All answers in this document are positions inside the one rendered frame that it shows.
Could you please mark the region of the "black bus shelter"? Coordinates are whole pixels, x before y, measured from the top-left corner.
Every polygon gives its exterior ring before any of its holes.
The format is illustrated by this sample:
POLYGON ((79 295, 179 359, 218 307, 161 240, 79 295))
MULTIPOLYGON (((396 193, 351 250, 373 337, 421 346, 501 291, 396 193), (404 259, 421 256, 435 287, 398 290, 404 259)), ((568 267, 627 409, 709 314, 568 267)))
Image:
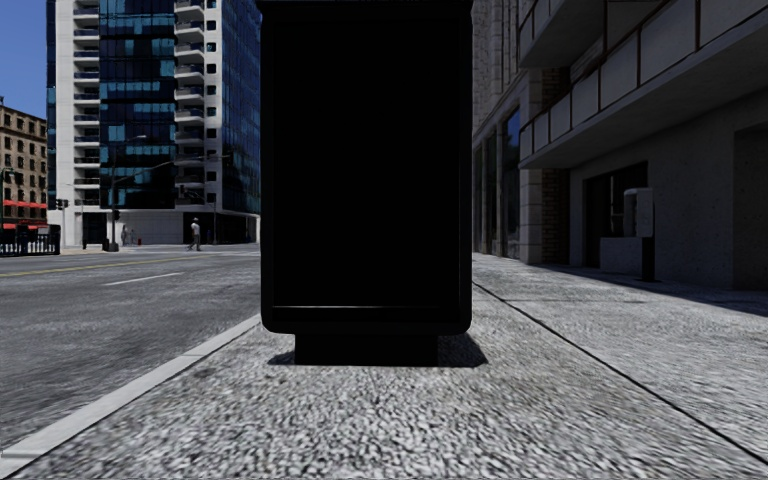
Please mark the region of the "black bus shelter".
POLYGON ((304 365, 434 366, 470 325, 474 0, 256 0, 261 315, 304 365))

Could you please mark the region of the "pale stone building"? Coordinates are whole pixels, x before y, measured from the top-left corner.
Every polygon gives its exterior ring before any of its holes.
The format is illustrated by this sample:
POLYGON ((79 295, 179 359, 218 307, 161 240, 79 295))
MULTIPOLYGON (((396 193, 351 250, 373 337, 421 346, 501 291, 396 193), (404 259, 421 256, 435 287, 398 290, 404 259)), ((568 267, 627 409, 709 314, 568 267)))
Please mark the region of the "pale stone building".
POLYGON ((475 0, 472 233, 476 252, 527 264, 569 261, 570 173, 523 169, 523 125, 569 85, 563 69, 520 62, 524 22, 549 0, 475 0))

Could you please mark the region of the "glass tower with white balconies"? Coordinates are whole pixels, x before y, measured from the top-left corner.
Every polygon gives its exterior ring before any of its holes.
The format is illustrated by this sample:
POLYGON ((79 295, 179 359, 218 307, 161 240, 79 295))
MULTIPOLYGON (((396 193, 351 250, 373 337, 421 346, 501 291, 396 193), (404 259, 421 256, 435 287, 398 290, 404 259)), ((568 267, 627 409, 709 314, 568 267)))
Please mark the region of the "glass tower with white balconies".
POLYGON ((256 0, 46 0, 48 202, 68 199, 66 245, 111 243, 100 206, 104 145, 201 131, 230 154, 224 205, 259 237, 260 33, 256 0))

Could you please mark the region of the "pale concrete building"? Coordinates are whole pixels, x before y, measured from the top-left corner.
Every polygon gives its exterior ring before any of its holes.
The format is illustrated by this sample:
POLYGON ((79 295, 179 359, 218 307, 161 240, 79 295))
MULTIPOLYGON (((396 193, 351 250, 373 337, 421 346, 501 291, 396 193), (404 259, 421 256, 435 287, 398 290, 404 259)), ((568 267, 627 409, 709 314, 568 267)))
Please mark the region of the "pale concrete building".
POLYGON ((568 263, 639 274, 623 193, 650 187, 656 278, 768 290, 768 0, 549 0, 523 33, 569 79, 520 164, 570 173, 568 263))

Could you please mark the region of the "dark stairway railing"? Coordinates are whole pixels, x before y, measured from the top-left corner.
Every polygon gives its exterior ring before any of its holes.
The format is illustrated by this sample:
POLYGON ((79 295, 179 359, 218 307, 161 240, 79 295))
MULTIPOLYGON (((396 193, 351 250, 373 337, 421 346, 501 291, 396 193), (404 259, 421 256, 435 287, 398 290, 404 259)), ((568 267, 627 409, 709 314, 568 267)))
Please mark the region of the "dark stairway railing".
POLYGON ((0 228, 0 257, 59 255, 59 225, 12 225, 0 228))

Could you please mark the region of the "tan brick building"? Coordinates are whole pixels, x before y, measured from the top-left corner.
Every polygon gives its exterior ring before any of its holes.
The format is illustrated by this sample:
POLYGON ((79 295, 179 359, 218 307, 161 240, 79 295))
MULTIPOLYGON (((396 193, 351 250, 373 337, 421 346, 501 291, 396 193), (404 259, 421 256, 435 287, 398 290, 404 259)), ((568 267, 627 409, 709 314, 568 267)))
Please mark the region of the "tan brick building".
POLYGON ((0 103, 0 220, 4 229, 47 224, 47 122, 0 103))

